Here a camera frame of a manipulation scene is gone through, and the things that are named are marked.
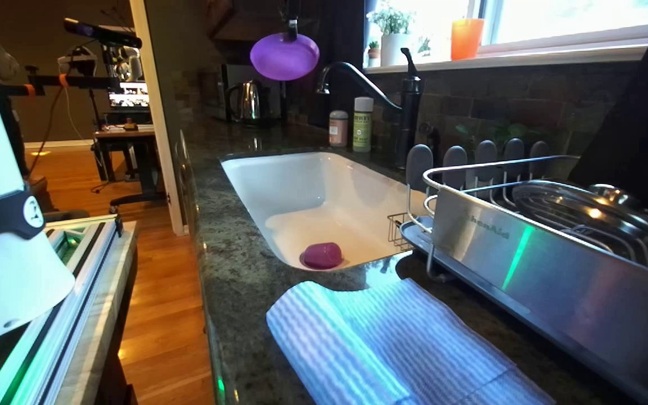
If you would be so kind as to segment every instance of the window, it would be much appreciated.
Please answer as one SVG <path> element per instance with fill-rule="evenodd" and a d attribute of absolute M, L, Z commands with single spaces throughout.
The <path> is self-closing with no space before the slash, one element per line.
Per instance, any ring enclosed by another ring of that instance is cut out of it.
<path fill-rule="evenodd" d="M 648 0 L 375 0 L 415 8 L 413 42 L 419 61 L 451 55 L 451 24 L 485 15 L 480 53 L 535 53 L 571 46 L 648 45 Z"/>

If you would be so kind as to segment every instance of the white sink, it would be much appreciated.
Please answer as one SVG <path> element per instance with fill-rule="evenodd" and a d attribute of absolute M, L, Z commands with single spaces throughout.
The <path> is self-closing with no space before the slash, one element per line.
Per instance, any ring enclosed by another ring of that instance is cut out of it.
<path fill-rule="evenodd" d="M 387 216 L 408 210 L 404 183 L 335 152 L 236 157 L 224 169 L 270 250 L 292 268 L 310 270 L 300 255 L 312 243 L 342 248 L 345 262 L 333 270 L 401 252 Z"/>

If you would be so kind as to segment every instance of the bottle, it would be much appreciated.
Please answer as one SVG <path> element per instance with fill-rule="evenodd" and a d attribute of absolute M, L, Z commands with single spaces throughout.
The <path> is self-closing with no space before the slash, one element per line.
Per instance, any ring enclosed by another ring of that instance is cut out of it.
<path fill-rule="evenodd" d="M 372 97 L 356 97 L 353 99 L 351 150 L 356 150 L 356 152 L 370 152 L 372 150 L 372 112 L 373 112 L 373 99 Z"/>
<path fill-rule="evenodd" d="M 347 111 L 328 112 L 328 143 L 332 147 L 347 147 L 347 127 L 348 127 Z"/>

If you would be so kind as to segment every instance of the stainless steel dish rack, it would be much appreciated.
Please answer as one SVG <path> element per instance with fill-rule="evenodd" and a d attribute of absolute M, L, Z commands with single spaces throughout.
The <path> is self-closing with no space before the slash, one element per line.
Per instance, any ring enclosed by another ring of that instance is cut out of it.
<path fill-rule="evenodd" d="M 431 216 L 410 210 L 404 235 L 427 252 L 431 277 L 470 283 L 648 402 L 648 265 L 526 217 L 509 201 L 518 185 L 564 180 L 573 161 L 543 156 L 427 169 Z"/>

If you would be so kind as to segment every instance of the wooden floor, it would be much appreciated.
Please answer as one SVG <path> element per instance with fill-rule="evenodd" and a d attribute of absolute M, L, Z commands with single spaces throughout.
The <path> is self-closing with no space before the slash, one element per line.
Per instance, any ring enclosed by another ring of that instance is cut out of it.
<path fill-rule="evenodd" d="M 56 210 L 90 216 L 109 214 L 109 201 L 138 192 L 138 183 L 123 175 L 123 183 L 101 185 L 89 147 L 48 147 L 31 178 L 48 178 Z M 172 231 L 164 204 L 121 204 L 120 216 L 140 224 L 140 268 L 120 349 L 138 402 L 213 402 L 191 238 Z"/>

